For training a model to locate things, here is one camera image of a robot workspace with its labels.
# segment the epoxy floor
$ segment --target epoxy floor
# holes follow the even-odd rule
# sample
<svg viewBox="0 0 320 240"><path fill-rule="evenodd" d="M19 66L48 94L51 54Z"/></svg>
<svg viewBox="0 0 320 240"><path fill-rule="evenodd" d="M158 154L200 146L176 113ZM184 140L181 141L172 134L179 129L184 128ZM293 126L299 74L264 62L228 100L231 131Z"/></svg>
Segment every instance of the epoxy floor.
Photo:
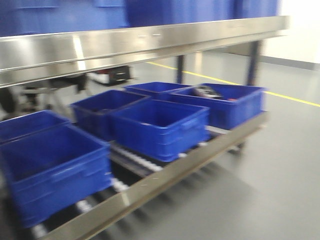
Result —
<svg viewBox="0 0 320 240"><path fill-rule="evenodd" d="M175 67L175 59L155 61ZM244 84L248 58L208 51L190 54L185 70ZM176 72L132 65L138 80L173 82ZM218 83L185 74L186 84ZM261 63L258 85L320 104L320 72ZM90 90L107 89L94 82ZM59 90L64 104L84 98ZM225 153L96 236L96 240L320 239L320 107L266 95L267 127L240 155Z"/></svg>

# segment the metal leg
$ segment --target metal leg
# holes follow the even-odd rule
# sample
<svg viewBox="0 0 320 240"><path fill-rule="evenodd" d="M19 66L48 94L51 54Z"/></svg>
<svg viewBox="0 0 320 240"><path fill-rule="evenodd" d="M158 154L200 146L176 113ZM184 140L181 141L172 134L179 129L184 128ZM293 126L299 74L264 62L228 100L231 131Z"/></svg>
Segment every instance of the metal leg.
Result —
<svg viewBox="0 0 320 240"><path fill-rule="evenodd" d="M182 84L184 82L183 70L184 70L185 56L180 55L177 57L177 60L178 60L177 61L178 72L176 75L176 83Z"/></svg>
<svg viewBox="0 0 320 240"><path fill-rule="evenodd" d="M262 41L254 41L251 43L250 66L249 66L249 72L248 72L248 77L246 81L246 85L248 86L256 85L261 45L262 45Z"/></svg>

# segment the blue container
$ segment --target blue container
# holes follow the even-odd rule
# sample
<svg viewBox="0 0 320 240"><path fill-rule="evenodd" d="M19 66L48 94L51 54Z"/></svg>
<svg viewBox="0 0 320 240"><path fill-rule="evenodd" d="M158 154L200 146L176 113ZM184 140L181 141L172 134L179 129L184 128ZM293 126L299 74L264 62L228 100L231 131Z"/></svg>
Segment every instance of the blue container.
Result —
<svg viewBox="0 0 320 240"><path fill-rule="evenodd" d="M234 0L236 19L278 15L279 0Z"/></svg>
<svg viewBox="0 0 320 240"><path fill-rule="evenodd" d="M25 228L111 185L109 145L73 126L51 128L3 144L0 152Z"/></svg>
<svg viewBox="0 0 320 240"><path fill-rule="evenodd" d="M206 141L209 109L148 100L113 114L116 141L162 162L171 162Z"/></svg>
<svg viewBox="0 0 320 240"><path fill-rule="evenodd" d="M0 36L126 27L124 0L0 0Z"/></svg>
<svg viewBox="0 0 320 240"><path fill-rule="evenodd" d="M71 104L78 126L105 141L114 139L111 114L149 96L109 90Z"/></svg>
<svg viewBox="0 0 320 240"><path fill-rule="evenodd" d="M172 94L173 102L210 108L209 125L230 130L263 111L264 88L257 86L204 83L222 94L223 99L194 95L193 88Z"/></svg>
<svg viewBox="0 0 320 240"><path fill-rule="evenodd" d="M44 110L0 122L0 144L17 140L33 133L70 124L53 111Z"/></svg>
<svg viewBox="0 0 320 240"><path fill-rule="evenodd" d="M189 88L189 87L191 86L178 84L178 83L160 82L160 81L153 81L153 82L147 82L142 84L124 86L124 88L129 92L148 95L155 100L163 100L163 101L170 100L171 93L177 90L180 90L183 88Z"/></svg>
<svg viewBox="0 0 320 240"><path fill-rule="evenodd" d="M126 0L131 27L232 18L232 0Z"/></svg>

